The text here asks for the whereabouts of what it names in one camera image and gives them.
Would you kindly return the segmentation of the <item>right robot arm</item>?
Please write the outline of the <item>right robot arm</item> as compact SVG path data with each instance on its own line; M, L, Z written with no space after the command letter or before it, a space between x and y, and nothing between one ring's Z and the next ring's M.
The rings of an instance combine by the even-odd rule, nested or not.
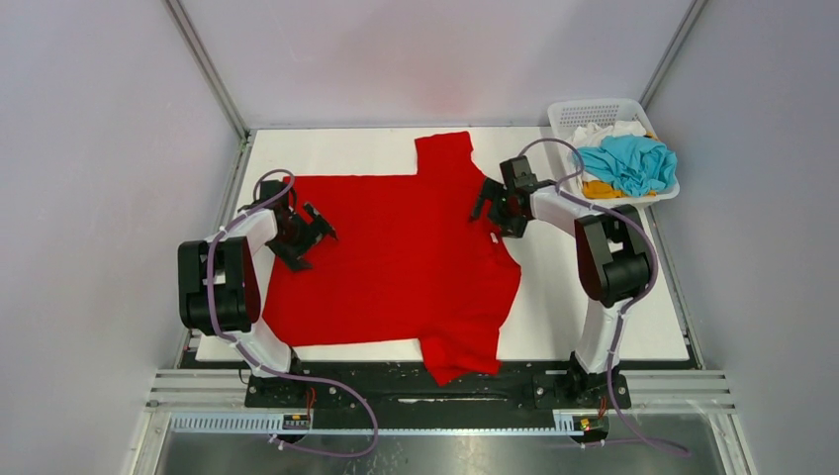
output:
M540 180L521 155L501 163L502 180L484 180L470 218L487 217L504 237L520 238L532 221L575 241L579 281L589 302L583 332L570 356L567 392L590 408L616 378L618 350L630 309L654 287L659 264L639 211L606 208Z

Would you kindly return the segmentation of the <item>red t-shirt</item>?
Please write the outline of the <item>red t-shirt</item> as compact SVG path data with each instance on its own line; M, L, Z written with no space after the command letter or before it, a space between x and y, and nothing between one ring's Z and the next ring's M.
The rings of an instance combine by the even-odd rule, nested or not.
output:
M495 374L519 265L471 213L485 180L466 132L415 141L412 175L306 176L296 191L335 228L300 272L276 262L264 319L293 347L414 339L439 385Z

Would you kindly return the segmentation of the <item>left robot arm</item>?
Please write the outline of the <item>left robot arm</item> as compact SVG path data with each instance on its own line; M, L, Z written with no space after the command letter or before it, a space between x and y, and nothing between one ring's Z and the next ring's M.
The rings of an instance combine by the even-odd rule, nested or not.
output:
M268 326L265 311L275 263L308 271L306 255L334 227L309 202L299 203L295 178L270 174L255 186L251 203L212 236L177 249L179 315L183 326L214 336L234 349L285 407L306 397L307 381L290 370L293 348Z

